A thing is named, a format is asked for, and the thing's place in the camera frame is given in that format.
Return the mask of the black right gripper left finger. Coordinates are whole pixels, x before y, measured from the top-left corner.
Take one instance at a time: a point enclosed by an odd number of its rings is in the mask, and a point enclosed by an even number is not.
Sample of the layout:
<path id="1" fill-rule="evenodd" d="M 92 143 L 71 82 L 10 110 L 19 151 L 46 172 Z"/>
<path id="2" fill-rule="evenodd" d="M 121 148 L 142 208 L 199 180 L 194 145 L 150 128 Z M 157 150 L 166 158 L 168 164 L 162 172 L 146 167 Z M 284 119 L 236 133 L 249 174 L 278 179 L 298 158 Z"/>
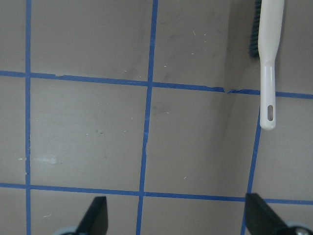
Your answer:
<path id="1" fill-rule="evenodd" d="M 108 209 L 105 196 L 97 196 L 76 229 L 77 235 L 105 235 L 108 231 Z"/>

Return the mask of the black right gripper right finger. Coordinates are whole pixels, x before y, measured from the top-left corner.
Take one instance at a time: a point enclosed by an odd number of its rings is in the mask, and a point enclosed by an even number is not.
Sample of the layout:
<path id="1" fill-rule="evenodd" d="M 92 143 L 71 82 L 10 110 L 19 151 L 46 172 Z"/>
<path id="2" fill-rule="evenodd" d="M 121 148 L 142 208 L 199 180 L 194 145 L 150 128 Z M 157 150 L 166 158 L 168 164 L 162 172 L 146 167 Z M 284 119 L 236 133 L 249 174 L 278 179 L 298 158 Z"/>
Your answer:
<path id="1" fill-rule="evenodd" d="M 288 225 L 257 193 L 245 196 L 245 224 L 251 235 L 304 235 L 306 228 Z"/>

